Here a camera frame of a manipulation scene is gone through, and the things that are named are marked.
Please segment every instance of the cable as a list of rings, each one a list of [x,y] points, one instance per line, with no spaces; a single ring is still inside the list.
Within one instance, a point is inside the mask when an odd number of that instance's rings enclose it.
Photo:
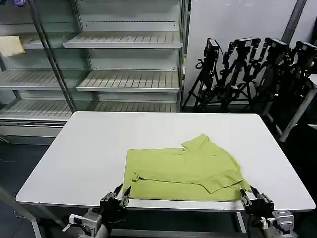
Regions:
[[[215,41],[216,41],[216,43],[219,45],[219,49],[220,49],[221,54],[222,54],[222,57],[223,57],[223,51],[222,51],[222,48],[221,48],[220,44],[218,43],[218,41],[217,41],[217,40],[215,40]]]

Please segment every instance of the folded shirt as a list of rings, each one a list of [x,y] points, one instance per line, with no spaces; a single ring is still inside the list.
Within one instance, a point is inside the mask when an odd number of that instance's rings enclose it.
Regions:
[[[24,48],[18,36],[0,36],[0,53],[5,56],[24,54]]]
[[[129,150],[123,189],[132,185],[135,199],[182,201],[234,201],[240,188],[250,190],[239,164],[208,136],[182,146]]]

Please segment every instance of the metal pole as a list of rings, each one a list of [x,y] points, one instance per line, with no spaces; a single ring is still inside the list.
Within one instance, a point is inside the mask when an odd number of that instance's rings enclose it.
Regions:
[[[0,187],[0,200],[4,203],[13,207],[21,216],[25,217],[32,223],[32,227],[34,230],[34,234],[36,238],[42,238],[38,223],[36,218],[27,211],[24,207],[22,207],[17,201],[15,201],[14,197],[12,197],[4,188]]]
[[[286,138],[289,135],[289,132],[298,123],[299,119],[301,118],[301,116],[306,111],[309,104],[314,99],[314,96],[316,95],[316,93],[317,93],[317,88],[313,88],[308,92],[306,98],[304,99],[304,101],[302,102],[302,104],[298,108],[297,112],[295,113],[295,115],[293,116],[293,118],[291,119],[289,124],[287,125],[287,128],[284,130],[281,137],[279,138],[279,141],[284,142],[286,140]]]
[[[34,26],[39,34],[39,37],[40,37],[41,42],[43,44],[44,50],[45,50],[47,57],[49,59],[49,62],[51,64],[52,70],[53,70],[53,72],[56,76],[56,79],[58,81],[58,84],[63,92],[65,100],[68,103],[68,106],[73,113],[73,112],[77,111],[76,105],[75,105],[74,100],[73,100],[73,98],[72,98],[72,96],[71,96],[71,94],[66,86],[63,73],[59,69],[59,66],[56,62],[55,55],[54,55],[54,52],[51,48],[51,44],[49,42],[48,36],[47,36],[47,34],[43,28],[43,25],[41,23],[41,19],[40,19],[40,15],[38,13],[38,10],[37,10],[37,6],[36,6],[34,0],[27,0],[27,1],[28,1],[28,4],[30,5],[31,16],[33,19]]]
[[[187,42],[187,22],[188,22],[188,6],[189,0],[182,0],[182,7],[181,7],[181,21],[180,21],[180,37],[181,41],[183,42],[183,47],[179,50],[179,59],[178,59],[178,75],[179,75],[179,88],[180,92],[177,97],[177,101],[179,103],[178,109],[181,112],[182,109],[182,98],[183,98],[183,65],[184,65],[184,57],[186,54],[186,42]]]
[[[291,17],[288,20],[287,26],[285,28],[284,34],[282,36],[281,41],[285,43],[290,43],[291,39],[294,35],[296,26],[298,24],[299,18],[302,15],[304,6],[306,4],[307,0],[297,0],[293,12],[291,14]]]
[[[246,231],[246,227],[244,225],[241,213],[240,212],[236,212],[236,216],[237,216],[237,220],[238,220],[241,232],[242,233],[246,233],[247,231]]]
[[[77,0],[71,0],[70,4],[72,7],[73,16],[74,16],[75,21],[76,21],[76,24],[75,24],[76,32],[80,33],[83,31],[83,25],[81,24],[81,20],[79,18],[79,10],[78,10]]]

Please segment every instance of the shelf rack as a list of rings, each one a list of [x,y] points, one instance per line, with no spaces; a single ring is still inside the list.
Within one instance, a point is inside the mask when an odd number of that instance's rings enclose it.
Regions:
[[[71,116],[65,100],[19,100],[0,110],[0,119],[64,119]]]
[[[82,32],[63,43],[65,48],[153,48],[183,47],[179,32]]]
[[[176,71],[96,70],[89,73],[77,90],[178,93],[180,89]]]
[[[18,34],[25,49],[44,49],[37,33]],[[63,42],[71,38],[70,33],[48,33],[52,48],[63,47]]]
[[[82,70],[63,72],[66,85],[74,88],[86,73]],[[7,70],[0,72],[0,90],[61,91],[52,70]]]
[[[99,102],[98,112],[178,112],[175,103]]]

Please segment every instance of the white wall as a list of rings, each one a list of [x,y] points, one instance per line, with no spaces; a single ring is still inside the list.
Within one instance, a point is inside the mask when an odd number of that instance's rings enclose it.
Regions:
[[[280,39],[295,3],[296,0],[192,0],[183,101],[199,74],[195,65],[197,59],[203,58],[208,37],[216,39],[224,52],[238,38]],[[220,55],[218,72],[223,68],[221,63]]]

